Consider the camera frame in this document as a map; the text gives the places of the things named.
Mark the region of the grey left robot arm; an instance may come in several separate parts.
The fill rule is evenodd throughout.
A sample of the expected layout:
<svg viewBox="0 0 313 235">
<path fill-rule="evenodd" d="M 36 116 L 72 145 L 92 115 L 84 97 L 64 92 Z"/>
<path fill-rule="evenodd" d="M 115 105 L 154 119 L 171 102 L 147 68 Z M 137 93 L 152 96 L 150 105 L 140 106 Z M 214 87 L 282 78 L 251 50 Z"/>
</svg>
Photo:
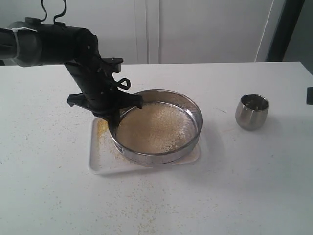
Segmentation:
<svg viewBox="0 0 313 235">
<path fill-rule="evenodd" d="M 20 67 L 64 65 L 81 90 L 69 95 L 68 105 L 89 110 L 116 125 L 122 109 L 143 106 L 142 96 L 126 92 L 131 87 L 129 79 L 113 78 L 121 72 L 124 60 L 102 58 L 97 36 L 86 28 L 61 22 L 44 24 L 26 17 L 0 30 L 0 58 L 11 59 Z"/>
</svg>

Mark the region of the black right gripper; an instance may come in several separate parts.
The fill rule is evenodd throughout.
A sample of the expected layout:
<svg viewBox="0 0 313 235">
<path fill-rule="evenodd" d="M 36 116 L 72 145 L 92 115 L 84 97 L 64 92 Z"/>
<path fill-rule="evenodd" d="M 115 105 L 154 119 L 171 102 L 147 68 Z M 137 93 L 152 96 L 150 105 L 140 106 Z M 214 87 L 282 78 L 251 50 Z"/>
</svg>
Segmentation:
<svg viewBox="0 0 313 235">
<path fill-rule="evenodd" d="M 313 104 L 313 87 L 307 88 L 306 104 Z"/>
</svg>

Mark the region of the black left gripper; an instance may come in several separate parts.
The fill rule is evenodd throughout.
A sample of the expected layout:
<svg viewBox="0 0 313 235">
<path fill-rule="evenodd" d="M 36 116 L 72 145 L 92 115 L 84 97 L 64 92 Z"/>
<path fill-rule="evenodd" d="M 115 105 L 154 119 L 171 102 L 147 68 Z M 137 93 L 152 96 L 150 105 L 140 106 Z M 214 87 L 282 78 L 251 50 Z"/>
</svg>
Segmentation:
<svg viewBox="0 0 313 235">
<path fill-rule="evenodd" d="M 117 128 L 121 122 L 120 109 L 141 109 L 143 106 L 142 96 L 118 91 L 113 82 L 113 73 L 102 69 L 99 57 L 95 57 L 88 66 L 67 62 L 67 70 L 81 90 L 78 94 L 69 95 L 68 105 L 91 111 L 94 116 L 106 120 L 111 129 Z"/>
</svg>

